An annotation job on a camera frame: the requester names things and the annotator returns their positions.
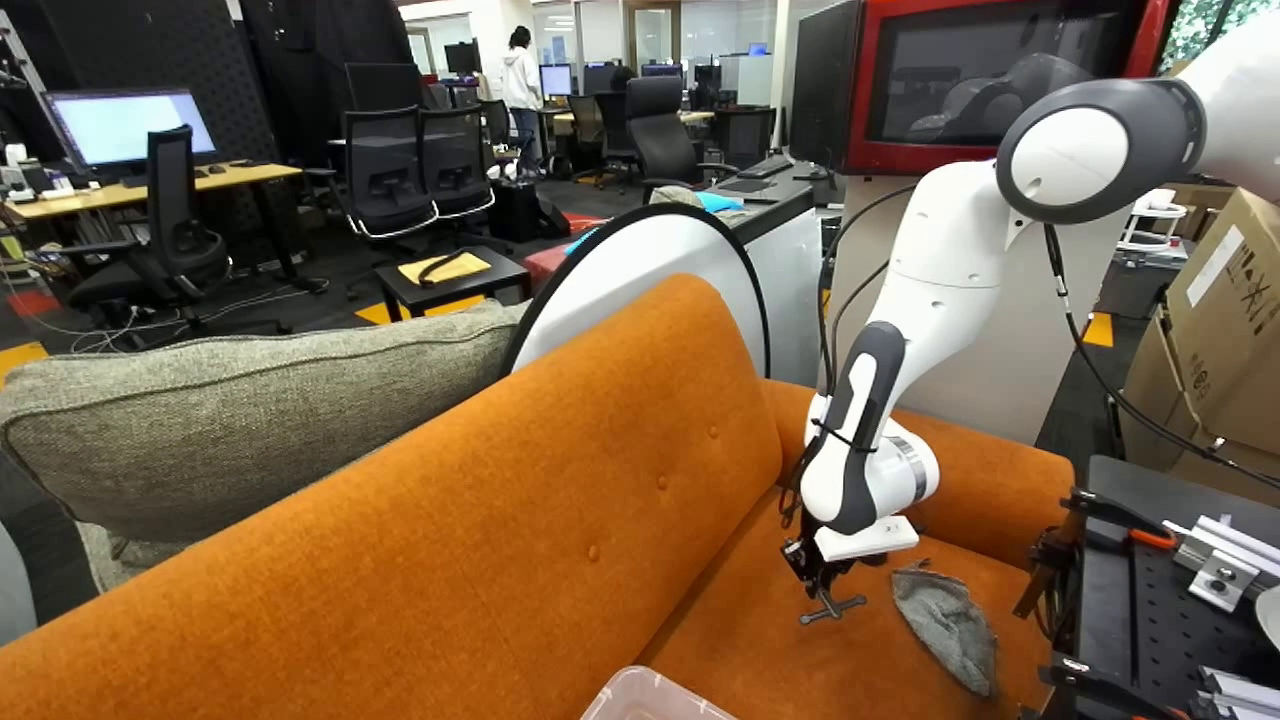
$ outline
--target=cardboard box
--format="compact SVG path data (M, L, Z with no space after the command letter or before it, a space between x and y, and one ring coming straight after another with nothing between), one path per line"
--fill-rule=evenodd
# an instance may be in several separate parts
M1164 304L1167 351L1200 424L1280 455L1280 211L1238 191Z
M1171 434L1179 434L1195 447L1207 447L1217 440L1217 431L1203 427L1192 401L1184 395L1184 378L1179 378L1171 351L1176 349L1167 339L1167 312L1157 307L1143 339L1132 351L1129 378L1122 391L1129 402L1136 402L1143 413L1143 419L1142 419L1122 409L1125 460L1280 508L1275 482L1249 481L1249 475L1241 475L1217 460L1203 460L1200 453L1171 440ZM1226 455L1231 455L1238 462L1243 462L1251 473L1280 475L1275 453L1230 442Z

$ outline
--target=cable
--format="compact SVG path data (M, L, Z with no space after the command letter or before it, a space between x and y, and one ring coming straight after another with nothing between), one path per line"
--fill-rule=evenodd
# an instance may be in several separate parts
M1214 462L1226 462L1230 473L1241 473L1241 475L1249 475L1249 481L1257 481L1257 482L1280 488L1280 475L1243 469L1241 460L1226 455L1220 447L1226 447L1230 440L1217 440L1217 442L1200 447L1200 442L1176 434L1171 427L1164 427L1159 419L1152 419L1143 409L1136 409L1125 391L1116 391L1116 389L1103 378L1103 372L1092 363L1092 354L1088 354L1088 349L1084 349L1084 339L1080 339L1080 324L1078 324L1073 304L1068 304L1073 290L1068 290L1068 271L1066 271L1066 248L1060 248L1060 234L1056 234L1053 224L1045 224L1045 248L1047 248L1047 269L1053 269L1053 280L1056 280L1056 294L1066 299L1066 321L1068 321L1068 331L1073 331L1073 349L1078 349L1078 354L1084 359L1088 377L1103 389L1103 395L1108 395L1112 402L1122 402L1122 413L1129 413L1129 414L1132 414L1136 424L1143 424L1152 434L1159 434L1159 440L1167 440L1167 442L1176 442L1176 447L1184 447L1184 453L1192 453L1192 455L1203 455L1203 460L1214 460Z
M845 312L853 307L853 299L856 299L861 290L870 290L870 284L872 284L875 274L886 274L886 269L887 269L887 261L886 261L881 269L872 269L872 274L865 274L865 280L845 294L836 321L824 324L824 316L828 316L828 290L832 290L832 280L836 280L841 245L845 245L845 234L853 230L853 224L861 224L861 218L865 218L870 211L875 211L881 205L887 205L887 201L896 201L896 195L910 195L912 187L918 187L918 182L896 187L896 191L886 191L886 195L875 195L872 205L856 206L856 211L841 224L841 230L836 230L836 238L832 238L832 252L824 252L824 271L819 271L819 284L818 284L818 316L819 316L818 339L819 339L819 359L824 359L828 391L836 389L832 337L836 337Z

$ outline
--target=gray pillow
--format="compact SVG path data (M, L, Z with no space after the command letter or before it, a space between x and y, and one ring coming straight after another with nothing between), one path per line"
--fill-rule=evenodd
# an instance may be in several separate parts
M0 389L0 427L76 520L190 543L492 384L519 312L54 354Z

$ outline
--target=gray cloth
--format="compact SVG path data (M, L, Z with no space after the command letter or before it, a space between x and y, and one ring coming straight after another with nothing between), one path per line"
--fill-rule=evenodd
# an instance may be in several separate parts
M501 377L519 307L54 354L0 389L10 453L76 520L190 543Z
M892 572L892 599L926 648L977 695L996 692L996 641L963 582L926 568Z

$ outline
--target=person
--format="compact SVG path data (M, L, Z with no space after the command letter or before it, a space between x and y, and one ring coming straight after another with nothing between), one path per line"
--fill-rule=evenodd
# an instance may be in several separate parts
M503 57L503 103L511 111L517 137L519 137L519 170L542 170L542 86L536 86L536 62L527 50L531 37L523 25L517 25Z

